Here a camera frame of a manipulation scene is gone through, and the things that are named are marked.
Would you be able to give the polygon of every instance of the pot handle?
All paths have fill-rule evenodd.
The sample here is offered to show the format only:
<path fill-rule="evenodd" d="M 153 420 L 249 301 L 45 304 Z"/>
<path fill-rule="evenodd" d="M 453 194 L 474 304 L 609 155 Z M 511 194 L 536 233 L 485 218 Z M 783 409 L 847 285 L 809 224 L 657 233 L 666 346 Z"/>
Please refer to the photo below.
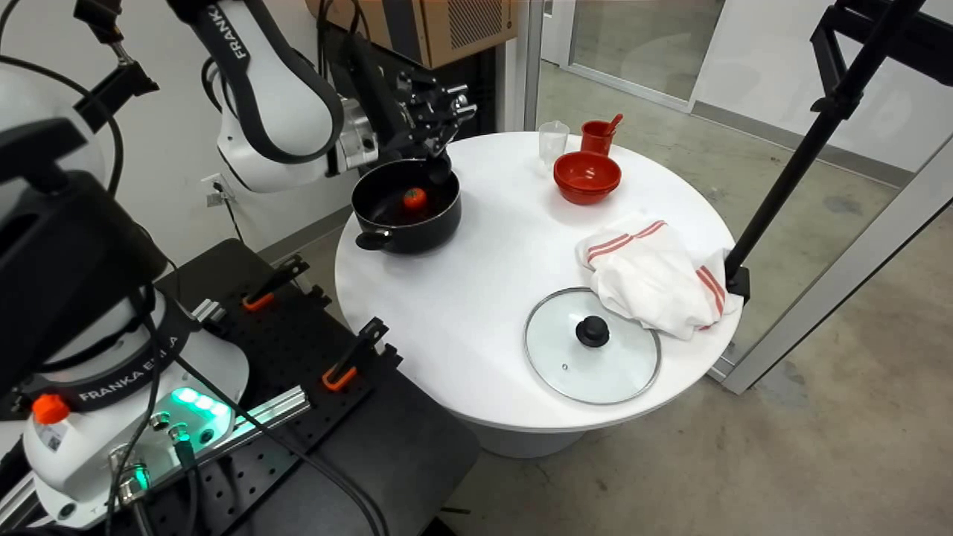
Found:
<path fill-rule="evenodd" d="M 390 240 L 387 228 L 365 228 L 354 239 L 360 251 L 384 251 L 387 240 Z"/>

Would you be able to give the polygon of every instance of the white wall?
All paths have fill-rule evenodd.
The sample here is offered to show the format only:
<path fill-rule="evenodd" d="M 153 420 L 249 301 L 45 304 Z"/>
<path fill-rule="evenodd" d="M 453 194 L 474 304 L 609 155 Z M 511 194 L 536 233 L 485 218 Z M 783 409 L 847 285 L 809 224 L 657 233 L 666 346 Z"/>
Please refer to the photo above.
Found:
<path fill-rule="evenodd" d="M 267 0 L 267 5 L 286 39 L 314 56 L 302 0 Z M 73 2 L 61 0 L 22 0 L 6 29 L 3 53 L 42 63 L 85 87 L 98 82 L 113 69 L 113 53 L 72 18 L 72 10 Z M 213 148 L 216 112 L 198 87 L 198 63 L 207 53 L 162 0 L 124 0 L 119 26 L 124 48 L 161 87 L 119 112 L 128 148 L 119 199 L 165 255 L 183 263 L 232 236 L 222 205 L 206 209 L 207 184 L 198 181 L 226 173 Z M 354 176 L 283 194 L 240 194 L 238 224 L 259 251 L 344 209 L 350 187 Z"/>
<path fill-rule="evenodd" d="M 809 33 L 826 0 L 727 0 L 704 56 L 697 102 L 803 133 L 822 96 Z M 929 0 L 929 15 L 953 20 L 949 0 Z M 920 170 L 953 132 L 953 90 L 885 63 L 859 109 L 837 132 L 832 145 Z"/>

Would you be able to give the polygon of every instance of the black pole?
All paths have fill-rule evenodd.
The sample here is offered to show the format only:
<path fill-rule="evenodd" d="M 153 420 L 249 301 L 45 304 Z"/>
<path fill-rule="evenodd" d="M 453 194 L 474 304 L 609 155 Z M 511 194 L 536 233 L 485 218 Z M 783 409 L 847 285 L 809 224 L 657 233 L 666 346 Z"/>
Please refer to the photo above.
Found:
<path fill-rule="evenodd" d="M 816 105 L 819 120 L 809 124 L 807 138 L 794 148 L 791 160 L 776 176 L 773 187 L 751 218 L 746 228 L 742 233 L 736 251 L 727 255 L 727 281 L 736 281 L 743 260 L 751 255 L 754 243 L 765 236 L 789 194 L 797 187 L 809 163 L 832 138 L 837 124 L 850 117 L 856 102 L 862 97 L 862 87 L 876 74 L 876 69 L 886 60 L 892 39 L 904 29 L 904 23 L 920 11 L 926 0 L 892 0 L 885 5 L 880 18 L 876 20 L 865 44 L 859 48 L 856 60 L 846 69 L 837 90 Z"/>

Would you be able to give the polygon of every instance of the pot lid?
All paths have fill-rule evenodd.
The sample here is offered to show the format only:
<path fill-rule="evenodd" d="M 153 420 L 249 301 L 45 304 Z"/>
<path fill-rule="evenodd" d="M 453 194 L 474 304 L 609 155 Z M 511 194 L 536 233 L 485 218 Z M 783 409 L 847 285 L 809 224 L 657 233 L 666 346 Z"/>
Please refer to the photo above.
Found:
<path fill-rule="evenodd" d="M 660 364 L 657 333 L 612 315 L 590 288 L 547 294 L 529 312 L 524 337 L 538 379 L 591 404 L 639 395 Z"/>

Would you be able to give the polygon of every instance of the red bowl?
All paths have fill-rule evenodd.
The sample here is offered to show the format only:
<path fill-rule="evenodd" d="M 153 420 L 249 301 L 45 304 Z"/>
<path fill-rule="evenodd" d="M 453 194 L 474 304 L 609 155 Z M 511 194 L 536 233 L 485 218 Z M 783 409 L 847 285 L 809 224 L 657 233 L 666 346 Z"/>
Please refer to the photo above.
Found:
<path fill-rule="evenodd" d="M 596 151 L 569 151 L 554 163 L 560 194 L 573 205 L 596 205 L 615 191 L 622 170 Z"/>

